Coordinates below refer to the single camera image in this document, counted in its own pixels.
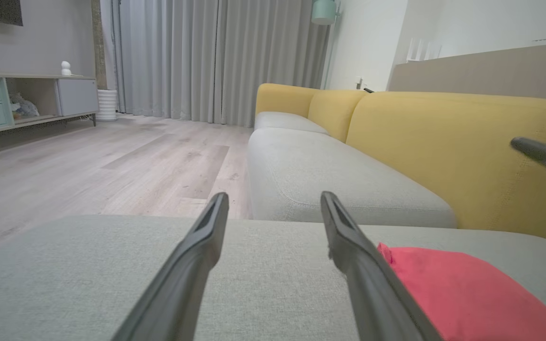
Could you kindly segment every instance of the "tv stand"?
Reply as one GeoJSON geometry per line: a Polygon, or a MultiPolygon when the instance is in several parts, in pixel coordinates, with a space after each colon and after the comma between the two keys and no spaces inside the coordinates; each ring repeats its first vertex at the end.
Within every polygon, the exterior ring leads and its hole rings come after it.
{"type": "Polygon", "coordinates": [[[91,117],[96,126],[97,112],[95,78],[0,74],[0,131],[77,117],[91,117]],[[9,94],[18,92],[35,104],[39,116],[13,116],[9,94]]]}

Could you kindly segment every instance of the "white figurine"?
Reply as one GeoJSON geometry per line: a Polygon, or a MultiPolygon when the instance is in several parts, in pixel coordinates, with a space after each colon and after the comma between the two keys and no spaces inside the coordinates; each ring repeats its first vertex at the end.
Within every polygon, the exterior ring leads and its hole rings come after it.
{"type": "Polygon", "coordinates": [[[63,64],[61,64],[61,66],[63,67],[63,76],[72,75],[72,73],[71,73],[71,64],[69,64],[68,61],[63,61],[63,64]]]}

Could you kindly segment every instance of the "curtain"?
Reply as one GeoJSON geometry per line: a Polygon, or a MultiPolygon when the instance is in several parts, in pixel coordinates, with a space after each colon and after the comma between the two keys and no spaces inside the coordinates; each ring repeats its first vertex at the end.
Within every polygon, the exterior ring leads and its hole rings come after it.
{"type": "Polygon", "coordinates": [[[127,0],[120,11],[126,112],[214,123],[218,1],[127,0]]]}
{"type": "Polygon", "coordinates": [[[119,108],[252,127],[264,82],[319,88],[328,26],[312,0],[124,0],[119,108]]]}
{"type": "Polygon", "coordinates": [[[312,0],[228,0],[219,41],[222,123],[254,126],[265,82],[319,88],[329,26],[310,22],[312,0]]]}

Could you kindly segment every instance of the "cabinet door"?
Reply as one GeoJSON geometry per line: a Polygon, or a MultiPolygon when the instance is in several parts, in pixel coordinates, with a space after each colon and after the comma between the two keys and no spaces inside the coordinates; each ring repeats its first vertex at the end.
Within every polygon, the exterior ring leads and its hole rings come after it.
{"type": "Polygon", "coordinates": [[[58,103],[63,116],[98,111],[95,80],[58,80],[58,103]]]}

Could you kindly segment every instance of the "wooden floor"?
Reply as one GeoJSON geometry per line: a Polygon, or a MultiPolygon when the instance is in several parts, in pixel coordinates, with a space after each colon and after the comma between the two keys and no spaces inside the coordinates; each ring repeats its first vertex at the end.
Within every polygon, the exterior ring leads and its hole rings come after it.
{"type": "Polygon", "coordinates": [[[120,115],[0,147],[0,241],[63,216],[197,216],[229,194],[229,218],[250,218],[252,129],[120,115]]]}

